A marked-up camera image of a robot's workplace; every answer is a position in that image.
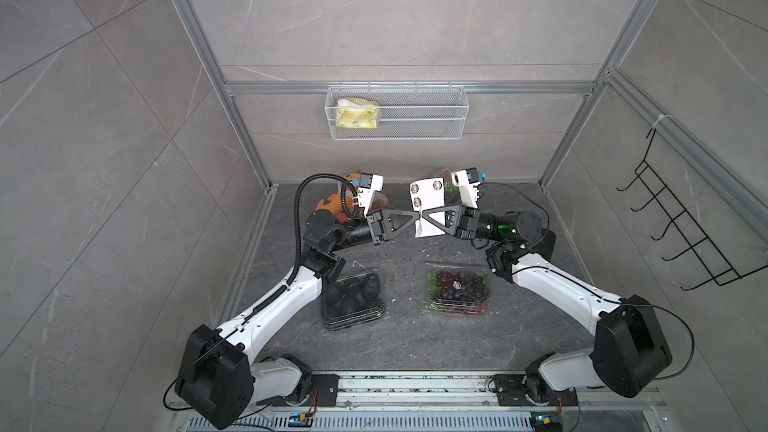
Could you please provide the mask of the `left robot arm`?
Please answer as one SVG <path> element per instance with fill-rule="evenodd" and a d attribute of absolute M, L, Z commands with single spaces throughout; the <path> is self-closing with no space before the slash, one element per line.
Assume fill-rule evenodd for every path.
<path fill-rule="evenodd" d="M 311 368 L 291 355 L 260 362 L 262 348 L 338 279 L 345 265 L 338 250 L 389 241 L 419 217 L 413 211 L 380 209 L 341 223 L 328 210 L 312 212 L 296 229 L 299 254 L 287 276 L 229 321 L 215 328 L 201 325 L 191 333 L 172 385 L 176 395 L 219 430 L 233 425 L 253 403 L 303 403 L 311 389 Z"/>

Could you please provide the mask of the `white sticker sheet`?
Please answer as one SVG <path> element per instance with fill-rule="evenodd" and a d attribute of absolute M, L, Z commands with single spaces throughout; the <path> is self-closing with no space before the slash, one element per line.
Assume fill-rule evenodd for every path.
<path fill-rule="evenodd" d="M 415 222 L 415 237 L 422 236 L 422 211 L 445 205 L 442 178 L 422 179 L 410 184 L 410 200 L 412 208 L 419 214 Z"/>

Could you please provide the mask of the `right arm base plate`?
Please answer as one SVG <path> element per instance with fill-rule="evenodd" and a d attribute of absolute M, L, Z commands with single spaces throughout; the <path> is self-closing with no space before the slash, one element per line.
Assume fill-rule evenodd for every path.
<path fill-rule="evenodd" d="M 579 404 L 573 390 L 552 391 L 523 372 L 494 374 L 487 387 L 500 406 L 571 407 Z"/>

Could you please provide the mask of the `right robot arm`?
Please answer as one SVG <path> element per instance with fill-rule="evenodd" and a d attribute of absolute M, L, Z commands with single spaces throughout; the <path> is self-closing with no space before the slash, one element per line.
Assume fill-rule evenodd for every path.
<path fill-rule="evenodd" d="M 536 251 L 548 232 L 536 213 L 496 216 L 457 205 L 427 209 L 420 217 L 457 239 L 488 241 L 486 260 L 496 276 L 537 294 L 592 335 L 592 346 L 548 353 L 526 368 L 530 402 L 544 405 L 569 389 L 600 387 L 633 398 L 672 363 L 652 304 L 589 285 Z"/>

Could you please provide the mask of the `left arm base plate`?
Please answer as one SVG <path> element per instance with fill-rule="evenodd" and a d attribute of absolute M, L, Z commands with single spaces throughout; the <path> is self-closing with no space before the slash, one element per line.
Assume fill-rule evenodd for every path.
<path fill-rule="evenodd" d="M 337 374 L 305 374 L 299 381 L 299 403 L 302 406 L 335 407 L 339 393 Z"/>

